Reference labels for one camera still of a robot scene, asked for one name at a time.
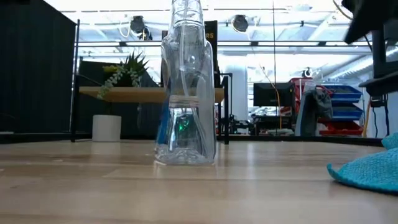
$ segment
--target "stacked bins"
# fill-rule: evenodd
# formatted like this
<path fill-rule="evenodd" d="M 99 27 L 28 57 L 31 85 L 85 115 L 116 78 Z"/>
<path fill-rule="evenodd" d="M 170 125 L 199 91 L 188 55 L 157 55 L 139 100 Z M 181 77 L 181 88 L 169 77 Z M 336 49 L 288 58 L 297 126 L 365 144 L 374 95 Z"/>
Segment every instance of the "stacked bins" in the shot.
<path fill-rule="evenodd" d="M 359 136 L 363 129 L 355 121 L 359 121 L 363 110 L 354 103 L 358 103 L 362 93 L 347 85 L 325 85 L 331 91 L 333 118 L 330 121 L 319 120 L 327 130 L 320 131 L 323 136 Z"/>

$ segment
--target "black curtain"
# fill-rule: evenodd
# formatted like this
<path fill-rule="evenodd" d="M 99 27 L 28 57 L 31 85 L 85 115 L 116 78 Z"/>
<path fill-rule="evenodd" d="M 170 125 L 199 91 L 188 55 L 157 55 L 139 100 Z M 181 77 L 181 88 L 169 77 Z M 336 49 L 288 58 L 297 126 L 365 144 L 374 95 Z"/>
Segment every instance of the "black curtain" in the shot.
<path fill-rule="evenodd" d="M 104 66 L 116 65 L 114 63 L 82 61 L 79 74 L 84 75 L 98 83 L 104 83 Z M 98 86 L 97 84 L 80 78 L 80 86 Z M 141 78 L 141 87 L 159 87 L 146 73 Z M 107 102 L 91 96 L 79 95 L 78 126 L 77 131 L 91 133 L 93 116 L 108 114 Z M 157 103 L 112 103 L 112 115 L 122 117 L 121 135 L 133 138 L 155 139 L 160 121 L 162 105 Z"/>
<path fill-rule="evenodd" d="M 76 24 L 31 0 L 0 4 L 0 26 L 0 131 L 68 131 Z"/>

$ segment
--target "wooden shelf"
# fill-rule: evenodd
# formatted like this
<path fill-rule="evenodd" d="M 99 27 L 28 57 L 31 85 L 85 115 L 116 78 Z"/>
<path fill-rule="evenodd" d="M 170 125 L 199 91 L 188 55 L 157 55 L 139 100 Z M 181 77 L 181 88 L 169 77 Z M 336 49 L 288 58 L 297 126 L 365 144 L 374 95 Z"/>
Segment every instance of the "wooden shelf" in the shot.
<path fill-rule="evenodd" d="M 79 93 L 97 97 L 99 87 L 81 86 Z M 166 92 L 161 87 L 114 87 L 105 96 L 104 101 L 112 103 L 163 103 Z M 215 89 L 216 103 L 224 100 L 224 89 Z"/>

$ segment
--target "white plant pot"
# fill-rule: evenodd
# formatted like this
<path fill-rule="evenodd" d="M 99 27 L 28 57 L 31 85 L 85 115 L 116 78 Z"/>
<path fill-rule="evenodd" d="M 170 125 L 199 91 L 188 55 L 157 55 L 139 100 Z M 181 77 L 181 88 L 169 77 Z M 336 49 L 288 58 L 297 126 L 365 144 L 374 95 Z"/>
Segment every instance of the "white plant pot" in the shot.
<path fill-rule="evenodd" d="M 93 141 L 94 142 L 119 142 L 122 125 L 121 116 L 94 115 L 93 116 Z"/>

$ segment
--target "clear plastic bottle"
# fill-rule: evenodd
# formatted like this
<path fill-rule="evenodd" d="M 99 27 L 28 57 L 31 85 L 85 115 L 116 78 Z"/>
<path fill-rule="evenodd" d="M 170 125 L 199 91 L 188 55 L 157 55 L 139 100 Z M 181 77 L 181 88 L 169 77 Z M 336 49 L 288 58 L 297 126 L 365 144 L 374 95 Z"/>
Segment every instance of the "clear plastic bottle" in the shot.
<path fill-rule="evenodd" d="M 173 0 L 162 63 L 167 99 L 156 159 L 164 164 L 212 163 L 216 152 L 213 54 L 199 0 Z"/>

